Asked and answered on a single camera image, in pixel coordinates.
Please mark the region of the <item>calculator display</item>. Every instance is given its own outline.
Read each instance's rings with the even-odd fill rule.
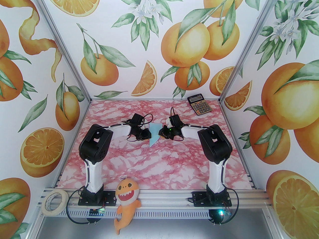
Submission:
[[[189,100],[190,100],[190,102],[196,102],[196,101],[198,101],[198,100],[202,100],[203,98],[201,97],[201,96],[198,96],[198,97],[194,97],[194,98],[190,98]]]

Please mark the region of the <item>plush toy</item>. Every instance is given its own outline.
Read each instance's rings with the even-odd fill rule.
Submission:
[[[120,234],[120,229],[130,224],[133,219],[135,209],[141,207],[141,202],[137,200],[139,194],[139,186],[136,181],[131,178],[122,180],[115,191],[115,196],[121,205],[117,208],[117,214],[122,214],[120,221],[114,219],[114,227],[116,234]]]

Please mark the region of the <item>black cable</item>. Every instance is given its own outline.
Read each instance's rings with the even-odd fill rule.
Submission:
[[[70,215],[69,215],[69,211],[68,211],[68,205],[69,205],[69,202],[70,202],[71,197],[75,194],[75,192],[81,191],[81,189],[83,189],[83,188],[84,188],[84,186],[82,186],[81,188],[75,190],[75,191],[69,196],[69,199],[68,199],[68,201],[67,201],[67,203],[66,203],[66,207],[65,207],[65,212],[66,212],[66,215],[67,215],[67,217],[69,218],[69,220],[71,220],[73,223],[79,224],[79,225],[90,224],[90,223],[92,223],[92,222],[78,222],[78,221],[75,221],[75,220],[71,219],[71,217],[70,217]]]

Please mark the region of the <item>metal bar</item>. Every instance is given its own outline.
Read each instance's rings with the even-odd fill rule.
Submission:
[[[242,151],[242,148],[241,148],[241,146],[240,146],[240,144],[239,144],[239,142],[238,142],[238,140],[237,140],[237,138],[236,138],[236,135],[235,135],[235,133],[234,133],[232,127],[230,126],[227,113],[226,113],[226,111],[225,111],[225,109],[224,109],[222,103],[220,103],[220,109],[221,109],[221,112],[222,112],[222,114],[223,114],[223,117],[224,117],[224,119],[225,119],[225,121],[226,121],[226,124],[227,124],[227,126],[228,126],[230,135],[231,135],[231,137],[232,137],[232,139],[233,139],[233,141],[234,141],[235,147],[236,147],[236,149],[237,149],[237,151],[238,151],[238,155],[239,155],[239,158],[240,158],[240,160],[241,160],[241,163],[242,163],[242,165],[244,166],[245,171],[246,171],[247,173],[249,173],[251,182],[252,182],[252,184],[253,184],[253,187],[256,189],[256,184],[254,183],[252,174],[250,173],[250,170],[249,170],[249,168],[248,168],[247,161],[246,161],[246,158],[245,158],[245,156],[244,156],[244,152]]]
[[[49,12],[49,9],[47,8],[44,0],[34,0],[34,1],[37,4],[37,9],[40,10],[41,14],[46,19],[47,25],[48,25],[48,27],[49,27],[49,29],[54,37],[54,40],[55,40],[61,54],[64,56],[65,61],[69,65],[69,68],[71,69],[71,72],[73,73],[76,81],[78,82],[79,87],[84,94],[84,97],[86,98],[86,100],[88,100],[90,102],[91,97],[90,97],[89,91],[82,81],[82,78],[81,78],[81,76],[80,76],[80,74],[75,66],[75,63],[74,63],[70,53],[68,52],[65,43],[63,42],[63,39],[62,39],[58,29],[57,29],[56,24],[54,23],[54,20]]]
[[[43,199],[52,190],[47,188],[44,190],[38,206],[42,205]],[[74,189],[63,189],[70,196]],[[191,192],[194,190],[140,190],[139,200],[141,201],[142,207],[140,209],[154,209],[154,210],[202,210],[202,209],[219,209],[220,207],[194,207],[187,198],[191,197]],[[268,199],[268,195],[264,190],[236,190],[239,197],[239,208],[264,208],[265,206],[271,207],[271,202]],[[237,198],[233,192],[229,192],[232,207],[236,208]],[[79,195],[74,194],[70,199],[70,210],[72,208],[100,208],[100,206],[78,206]],[[51,207],[57,206],[60,203],[59,198],[54,198],[50,204]],[[119,206],[106,206],[107,210],[115,210]]]
[[[247,40],[247,43],[242,51],[242,53],[239,56],[239,59],[233,69],[232,74],[230,75],[221,95],[220,95],[220,102],[222,103],[224,101],[224,99],[226,98],[226,95],[230,89],[230,87],[232,86],[232,84],[234,83],[240,69],[244,66],[244,62],[249,54],[249,52],[251,51],[261,29],[263,28],[263,25],[265,24],[266,19],[269,16],[270,11],[272,10],[272,8],[274,7],[275,3],[277,0],[266,0],[266,3],[264,4],[262,10],[260,11],[260,14],[257,18],[256,24],[254,25],[254,28]]]

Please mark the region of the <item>table surface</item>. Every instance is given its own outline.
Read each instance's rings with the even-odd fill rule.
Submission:
[[[134,113],[152,113],[153,123],[166,124],[174,107],[184,123],[210,126],[217,124],[230,141],[233,151],[226,167],[225,183],[234,189],[251,189],[234,141],[217,101],[207,101],[212,112],[197,116],[187,100],[94,100],[86,115],[58,188],[78,189],[85,185],[85,166],[79,157],[79,144],[92,124],[112,125],[132,118]],[[198,140],[172,141],[160,138],[151,147],[149,140],[129,142],[126,136],[112,139],[102,163],[105,189],[115,189],[120,179],[135,179],[140,189],[205,189],[209,162]]]

